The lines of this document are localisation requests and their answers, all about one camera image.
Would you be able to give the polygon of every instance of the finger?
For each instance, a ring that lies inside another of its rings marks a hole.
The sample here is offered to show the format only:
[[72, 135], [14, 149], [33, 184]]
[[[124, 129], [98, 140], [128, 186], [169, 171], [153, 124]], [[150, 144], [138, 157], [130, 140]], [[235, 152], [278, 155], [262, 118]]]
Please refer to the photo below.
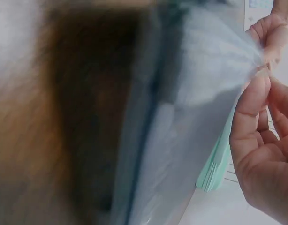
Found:
[[269, 104], [274, 128], [280, 138], [288, 136], [288, 118], [282, 114], [273, 104]]
[[258, 20], [254, 25], [252, 25], [247, 31], [251, 38], [260, 44], [264, 44], [267, 33], [271, 28], [271, 19], [269, 17], [262, 18]]
[[266, 47], [264, 49], [265, 64], [270, 64], [271, 61], [279, 61], [281, 58], [281, 51], [282, 47], [276, 45]]
[[258, 140], [255, 135], [258, 115], [264, 107], [269, 90], [268, 77], [255, 77], [238, 101], [230, 136], [235, 165], [238, 165], [246, 155], [258, 148]]
[[288, 29], [284, 25], [271, 29], [266, 38], [264, 49], [265, 63], [275, 61], [278, 63], [281, 59], [282, 50], [288, 42]]
[[280, 111], [281, 114], [284, 114], [288, 119], [288, 87], [280, 83], [274, 77], [270, 77], [270, 82], [271, 89], [268, 96], [269, 105], [271, 105], [271, 107], [272, 105], [275, 106], [277, 110]]

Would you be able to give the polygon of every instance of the clear plastic sheet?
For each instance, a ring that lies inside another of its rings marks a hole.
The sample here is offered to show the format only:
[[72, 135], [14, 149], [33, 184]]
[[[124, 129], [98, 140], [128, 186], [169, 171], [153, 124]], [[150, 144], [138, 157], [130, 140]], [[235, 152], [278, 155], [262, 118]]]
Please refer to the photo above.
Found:
[[177, 225], [262, 54], [224, 5], [143, 16], [121, 135], [111, 225]]

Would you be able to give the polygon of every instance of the green folder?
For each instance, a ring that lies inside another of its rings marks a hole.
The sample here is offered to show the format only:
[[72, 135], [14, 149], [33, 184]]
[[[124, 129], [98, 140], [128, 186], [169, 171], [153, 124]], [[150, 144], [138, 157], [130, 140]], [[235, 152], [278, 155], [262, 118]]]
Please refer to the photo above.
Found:
[[231, 152], [229, 135], [232, 127], [235, 106], [228, 116], [224, 129], [219, 137], [210, 157], [196, 182], [196, 187], [205, 192], [216, 190], [221, 186], [225, 172], [230, 162]]

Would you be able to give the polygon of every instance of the plastic bag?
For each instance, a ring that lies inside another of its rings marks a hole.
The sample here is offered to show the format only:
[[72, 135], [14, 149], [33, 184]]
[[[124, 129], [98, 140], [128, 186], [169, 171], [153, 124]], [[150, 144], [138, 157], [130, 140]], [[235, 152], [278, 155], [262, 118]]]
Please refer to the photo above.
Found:
[[143, 16], [111, 225], [177, 225], [242, 85], [262, 63], [224, 5], [164, 3]]

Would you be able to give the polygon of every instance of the hand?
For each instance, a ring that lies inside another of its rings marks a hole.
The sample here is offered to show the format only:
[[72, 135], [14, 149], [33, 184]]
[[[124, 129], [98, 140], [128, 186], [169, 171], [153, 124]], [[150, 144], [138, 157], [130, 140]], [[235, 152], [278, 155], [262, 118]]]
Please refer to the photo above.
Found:
[[[269, 130], [267, 105], [280, 140]], [[288, 224], [288, 87], [255, 77], [238, 101], [230, 145], [248, 203]]]
[[280, 61], [282, 50], [288, 42], [287, 18], [273, 11], [252, 25], [247, 32], [264, 48], [265, 65], [271, 70], [270, 62]]

